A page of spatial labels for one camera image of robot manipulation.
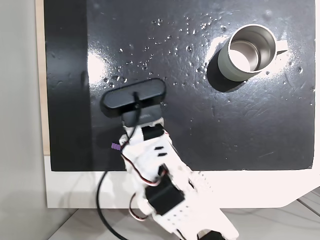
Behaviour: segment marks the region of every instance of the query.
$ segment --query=red and white wire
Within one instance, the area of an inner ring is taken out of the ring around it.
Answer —
[[[136,166],[133,164],[133,162],[128,159],[126,156],[124,156],[123,154],[121,155],[123,157],[123,159],[125,161],[127,161],[131,166],[132,168],[135,170],[135,172],[139,175],[139,177],[142,179],[142,181],[147,184],[148,186],[151,186],[151,187],[156,187],[159,185],[159,183],[161,182],[161,178],[166,174],[166,171],[163,171],[163,173],[161,174],[161,176],[159,177],[159,179],[157,181],[150,181],[146,178],[144,178],[141,173],[139,172],[139,170],[136,168]]]
[[[147,218],[149,217],[149,215],[147,216],[144,216],[144,217],[141,217],[141,216],[138,216],[137,214],[134,213],[133,209],[131,208],[131,203],[133,201],[133,199],[135,198],[136,196],[136,193],[134,193],[130,199],[130,204],[129,204],[129,213],[131,214],[131,216],[137,220],[137,221],[140,221],[140,222],[144,222],[145,220],[147,220]]]

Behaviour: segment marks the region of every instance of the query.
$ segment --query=white wall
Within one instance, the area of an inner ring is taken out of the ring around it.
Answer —
[[[0,239],[47,240],[70,216],[46,207],[43,158],[35,2],[1,0]]]

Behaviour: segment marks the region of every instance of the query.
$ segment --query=black table surface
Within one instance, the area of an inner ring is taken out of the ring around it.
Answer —
[[[53,171],[124,171],[120,118],[101,95],[165,80],[165,129],[193,170],[300,170],[314,158],[315,1],[44,0]],[[287,40],[273,70],[225,79],[217,57],[246,24]]]

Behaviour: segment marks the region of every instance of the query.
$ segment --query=mug handle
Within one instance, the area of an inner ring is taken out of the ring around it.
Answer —
[[[277,41],[275,44],[276,44],[276,51],[277,51],[276,54],[277,55],[288,51],[288,42],[287,42],[287,40]]]

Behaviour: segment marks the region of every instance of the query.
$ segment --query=black cable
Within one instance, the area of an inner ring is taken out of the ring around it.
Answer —
[[[179,229],[177,229],[176,231],[180,234],[180,236],[182,237],[183,240],[187,240],[187,239],[182,235],[182,233],[180,232]]]
[[[136,114],[135,114],[135,123],[134,123],[134,128],[133,128],[133,131],[132,133],[130,134],[130,137],[127,139],[127,141],[122,145],[121,147],[121,154],[122,154],[122,151],[123,149],[125,148],[125,146],[129,143],[130,139],[133,137],[133,135],[135,134],[135,131],[137,129],[137,125],[138,125],[138,122],[139,122],[139,118],[140,118],[140,115],[141,115],[141,103],[140,103],[140,100],[139,100],[139,97],[138,97],[138,93],[137,92],[134,92],[133,93],[133,97],[134,97],[134,100],[136,102],[136,108],[137,108],[137,111],[136,111]],[[107,222],[106,218],[104,217],[103,213],[102,213],[102,210],[101,210],[101,207],[100,207],[100,200],[99,200],[99,196],[100,196],[100,190],[101,190],[101,185],[107,175],[108,171],[106,170],[99,183],[98,183],[98,187],[97,187],[97,190],[96,190],[96,196],[95,196],[95,203],[96,203],[96,210],[98,212],[98,215],[102,221],[102,223],[106,226],[106,228],[114,235],[116,236],[118,239],[120,240],[128,240],[127,238],[125,238],[124,236],[120,235],[119,233],[117,233],[113,227]]]

